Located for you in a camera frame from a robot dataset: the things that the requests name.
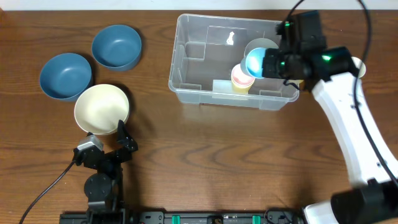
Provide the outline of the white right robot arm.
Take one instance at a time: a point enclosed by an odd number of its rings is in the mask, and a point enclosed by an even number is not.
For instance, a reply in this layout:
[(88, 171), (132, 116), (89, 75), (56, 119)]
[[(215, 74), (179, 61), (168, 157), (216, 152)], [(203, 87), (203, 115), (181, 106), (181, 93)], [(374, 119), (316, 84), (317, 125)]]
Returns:
[(352, 189), (303, 209), (305, 223), (376, 223), (397, 217), (397, 159), (369, 110), (345, 47), (303, 55), (265, 49), (265, 78), (305, 80), (338, 140)]

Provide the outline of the light blue cup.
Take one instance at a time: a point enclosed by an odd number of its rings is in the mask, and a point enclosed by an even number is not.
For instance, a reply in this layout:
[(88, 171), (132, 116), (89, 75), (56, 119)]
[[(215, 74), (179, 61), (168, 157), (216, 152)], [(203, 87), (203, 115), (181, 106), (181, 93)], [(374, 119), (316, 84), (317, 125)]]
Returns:
[(266, 48), (258, 47), (251, 50), (240, 63), (242, 72), (254, 78), (263, 78), (263, 61)]

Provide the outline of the light grey small bowl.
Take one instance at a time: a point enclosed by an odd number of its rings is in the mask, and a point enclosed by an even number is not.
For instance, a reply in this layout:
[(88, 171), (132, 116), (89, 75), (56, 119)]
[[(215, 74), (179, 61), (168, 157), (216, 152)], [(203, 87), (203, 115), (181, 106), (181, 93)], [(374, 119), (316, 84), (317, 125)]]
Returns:
[(278, 49), (279, 46), (272, 40), (266, 39), (266, 38), (258, 38), (250, 41), (250, 43), (247, 44), (245, 51), (244, 51), (244, 56), (247, 56), (250, 51), (256, 49), (256, 48), (272, 48), (272, 49)]

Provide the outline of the pink cup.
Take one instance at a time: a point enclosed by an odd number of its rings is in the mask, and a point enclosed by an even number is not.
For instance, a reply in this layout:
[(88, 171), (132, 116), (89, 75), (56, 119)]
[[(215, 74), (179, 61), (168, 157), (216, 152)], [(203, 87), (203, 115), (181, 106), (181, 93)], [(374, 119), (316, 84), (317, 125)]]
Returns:
[(241, 70), (241, 64), (239, 63), (235, 65), (231, 71), (231, 81), (240, 88), (246, 88), (247, 86), (251, 86), (254, 83), (255, 78), (246, 75)]

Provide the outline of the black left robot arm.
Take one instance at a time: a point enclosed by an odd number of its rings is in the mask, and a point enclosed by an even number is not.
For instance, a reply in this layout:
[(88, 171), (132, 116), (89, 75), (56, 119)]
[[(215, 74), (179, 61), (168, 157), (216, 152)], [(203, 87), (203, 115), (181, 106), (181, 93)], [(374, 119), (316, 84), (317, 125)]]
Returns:
[(138, 145), (121, 120), (118, 121), (117, 143), (121, 148), (105, 153), (104, 144), (96, 135), (88, 133), (73, 150), (77, 166), (83, 165), (96, 171), (84, 185), (88, 208), (93, 212), (115, 212), (123, 202), (121, 164), (132, 159)]

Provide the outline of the clear plastic storage container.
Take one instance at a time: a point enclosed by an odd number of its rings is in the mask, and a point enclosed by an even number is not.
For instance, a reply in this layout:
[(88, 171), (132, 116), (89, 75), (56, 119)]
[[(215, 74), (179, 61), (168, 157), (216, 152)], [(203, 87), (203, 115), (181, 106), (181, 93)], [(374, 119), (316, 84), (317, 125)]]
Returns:
[(247, 93), (233, 90), (231, 72), (256, 39), (276, 46), (277, 21), (182, 14), (177, 19), (169, 88), (182, 103), (280, 110), (300, 92), (282, 80), (257, 79)]

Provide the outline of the yellow cup front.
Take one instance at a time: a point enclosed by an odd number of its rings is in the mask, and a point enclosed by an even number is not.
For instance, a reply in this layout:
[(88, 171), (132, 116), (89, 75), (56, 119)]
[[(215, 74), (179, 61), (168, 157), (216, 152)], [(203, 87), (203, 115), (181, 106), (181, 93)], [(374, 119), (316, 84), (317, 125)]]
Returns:
[(249, 83), (248, 85), (240, 85), (238, 83), (232, 82), (232, 89), (237, 94), (247, 95), (251, 87), (252, 83)]

